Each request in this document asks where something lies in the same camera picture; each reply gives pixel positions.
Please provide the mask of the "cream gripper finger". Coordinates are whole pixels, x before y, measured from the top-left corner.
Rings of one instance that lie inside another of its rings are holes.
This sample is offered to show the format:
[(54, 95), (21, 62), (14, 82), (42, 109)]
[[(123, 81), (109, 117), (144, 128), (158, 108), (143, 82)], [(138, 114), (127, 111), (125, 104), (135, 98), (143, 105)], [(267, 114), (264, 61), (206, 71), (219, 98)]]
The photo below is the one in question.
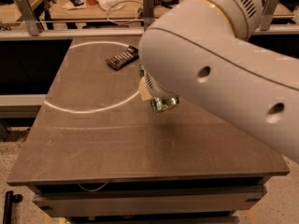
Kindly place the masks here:
[(150, 94), (147, 85), (146, 85), (146, 80), (142, 77), (139, 81), (139, 86), (138, 86), (139, 94), (141, 97), (141, 100), (143, 102), (151, 100), (152, 95)]

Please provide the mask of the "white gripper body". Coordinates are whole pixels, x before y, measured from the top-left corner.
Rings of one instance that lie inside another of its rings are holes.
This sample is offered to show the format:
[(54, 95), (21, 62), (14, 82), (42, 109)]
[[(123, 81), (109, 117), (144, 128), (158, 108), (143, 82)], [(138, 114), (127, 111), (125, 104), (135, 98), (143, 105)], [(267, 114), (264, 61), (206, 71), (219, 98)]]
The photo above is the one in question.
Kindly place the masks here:
[(149, 91), (149, 93), (153, 97), (157, 98), (166, 98), (169, 96), (169, 92), (164, 90), (156, 81), (155, 79), (150, 75), (148, 71), (144, 73), (144, 79), (146, 83), (146, 87)]

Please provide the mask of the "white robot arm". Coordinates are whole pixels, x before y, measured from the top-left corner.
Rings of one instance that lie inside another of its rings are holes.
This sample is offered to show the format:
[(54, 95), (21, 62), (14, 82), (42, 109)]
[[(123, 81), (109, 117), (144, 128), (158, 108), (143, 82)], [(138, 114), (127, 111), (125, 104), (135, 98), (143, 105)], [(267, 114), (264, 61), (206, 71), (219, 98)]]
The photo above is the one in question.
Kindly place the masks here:
[(262, 0), (183, 0), (139, 57), (153, 96), (181, 96), (299, 162), (299, 61), (249, 43), (262, 12)]

